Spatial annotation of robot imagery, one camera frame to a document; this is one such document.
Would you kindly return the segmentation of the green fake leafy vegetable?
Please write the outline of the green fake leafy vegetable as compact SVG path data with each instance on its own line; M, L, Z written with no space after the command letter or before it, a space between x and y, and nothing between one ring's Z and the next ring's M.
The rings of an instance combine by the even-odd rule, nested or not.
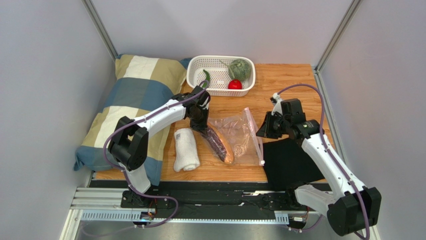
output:
M226 64L222 60L219 62L228 68L228 75L232 80L239 80L240 82L243 82L251 76L251 65L244 59L235 59L229 64Z

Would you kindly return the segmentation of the clear zip top bag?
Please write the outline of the clear zip top bag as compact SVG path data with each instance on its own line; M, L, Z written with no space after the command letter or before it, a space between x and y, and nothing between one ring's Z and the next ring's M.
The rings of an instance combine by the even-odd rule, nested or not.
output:
M248 107L246 107L241 115L230 116L225 118L209 118L208 123L219 130L230 143L233 153L233 164L222 162L212 151L207 141L204 143L213 154L213 156L225 165L239 166L263 166L265 164L263 158L263 143L260 137L256 136L258 126Z

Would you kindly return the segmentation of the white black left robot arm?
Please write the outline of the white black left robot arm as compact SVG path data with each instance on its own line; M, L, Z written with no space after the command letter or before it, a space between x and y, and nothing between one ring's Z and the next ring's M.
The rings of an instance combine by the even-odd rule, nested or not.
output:
M113 133L102 147L104 159L123 171L129 190L140 198L155 199L147 194L152 186L144 163L150 139L171 124L188 118L192 130L204 133L208 128L210 94L205 90L174 95L152 112L134 119L120 118Z

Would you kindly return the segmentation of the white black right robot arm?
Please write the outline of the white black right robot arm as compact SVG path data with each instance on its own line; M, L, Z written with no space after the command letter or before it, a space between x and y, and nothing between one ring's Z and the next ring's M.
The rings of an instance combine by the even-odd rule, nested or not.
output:
M378 223L382 195L376 187L368 188L342 162L319 122L304 118L289 122L279 112L268 111L256 135L269 139L289 135L299 141L327 180L331 193L305 184L293 191L296 201L323 215L339 236L354 233L363 240L371 238L370 228Z

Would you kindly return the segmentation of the green fake chili pepper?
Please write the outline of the green fake chili pepper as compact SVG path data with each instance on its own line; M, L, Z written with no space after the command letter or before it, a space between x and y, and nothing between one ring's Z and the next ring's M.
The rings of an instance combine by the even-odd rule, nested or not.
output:
M205 80L204 80L202 87L207 88L207 86L210 84L211 76L210 76L210 73L207 70L204 69L203 72L205 74Z

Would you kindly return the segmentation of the red fake tomato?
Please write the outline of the red fake tomato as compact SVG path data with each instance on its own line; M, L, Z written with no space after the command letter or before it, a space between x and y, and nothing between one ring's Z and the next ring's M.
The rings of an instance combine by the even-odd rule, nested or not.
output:
M238 79L233 79L228 83L227 88L229 90L242 90L243 85Z

